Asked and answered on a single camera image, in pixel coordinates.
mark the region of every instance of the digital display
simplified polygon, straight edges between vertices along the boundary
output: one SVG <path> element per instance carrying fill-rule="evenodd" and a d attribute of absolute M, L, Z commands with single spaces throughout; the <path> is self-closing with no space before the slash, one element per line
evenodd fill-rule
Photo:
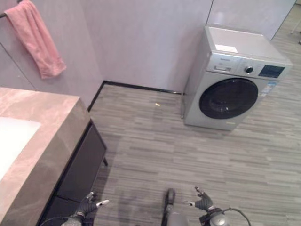
<path fill-rule="evenodd" d="M 268 78 L 278 78 L 284 67 L 265 65 L 258 76 L 268 77 Z"/>

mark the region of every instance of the sink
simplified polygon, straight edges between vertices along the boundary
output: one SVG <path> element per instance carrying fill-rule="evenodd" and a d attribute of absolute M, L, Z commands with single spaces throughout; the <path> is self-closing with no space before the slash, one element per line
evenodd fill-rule
<path fill-rule="evenodd" d="M 40 126 L 35 121 L 0 117 L 0 180 Z"/>

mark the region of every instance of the washing machine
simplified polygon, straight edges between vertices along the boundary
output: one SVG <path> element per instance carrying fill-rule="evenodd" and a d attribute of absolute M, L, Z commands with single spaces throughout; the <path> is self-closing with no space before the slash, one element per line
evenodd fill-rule
<path fill-rule="evenodd" d="M 184 123 L 233 130 L 292 66 L 262 34 L 206 26 L 182 96 Z"/>

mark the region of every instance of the black cable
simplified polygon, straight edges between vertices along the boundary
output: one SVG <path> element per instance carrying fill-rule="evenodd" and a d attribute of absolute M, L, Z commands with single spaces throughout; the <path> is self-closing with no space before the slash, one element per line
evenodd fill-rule
<path fill-rule="evenodd" d="M 232 210 L 233 210 L 233 211 L 236 211 L 236 212 L 238 212 L 238 213 L 240 213 L 240 214 L 247 220 L 249 226 L 251 226 L 251 223 L 250 223 L 249 219 L 248 219 L 248 218 L 246 217 L 246 215 L 245 215 L 241 210 L 239 210 L 239 209 L 235 209 L 235 208 L 229 207 L 228 209 L 223 210 L 222 213 L 227 212 L 227 211 L 232 211 Z"/>
<path fill-rule="evenodd" d="M 43 226 L 44 224 L 46 224 L 47 222 L 51 221 L 51 220 L 68 220 L 70 217 L 63 217 L 63 218 L 49 218 L 47 220 L 44 220 L 42 224 L 40 224 L 40 226 Z"/>

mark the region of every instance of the black cabinet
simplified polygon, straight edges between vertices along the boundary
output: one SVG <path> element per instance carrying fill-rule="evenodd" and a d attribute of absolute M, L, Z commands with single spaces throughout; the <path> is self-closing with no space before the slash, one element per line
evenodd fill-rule
<path fill-rule="evenodd" d="M 57 195 L 80 202 L 91 186 L 105 154 L 105 146 L 95 126 L 87 129 L 79 150 L 62 180 Z"/>
<path fill-rule="evenodd" d="M 48 202 L 40 225 L 45 219 L 70 216 L 81 200 L 91 191 L 98 169 L 104 158 L 106 146 L 91 121 L 87 126 L 68 166 Z M 61 225 L 62 221 L 54 220 L 47 225 Z"/>

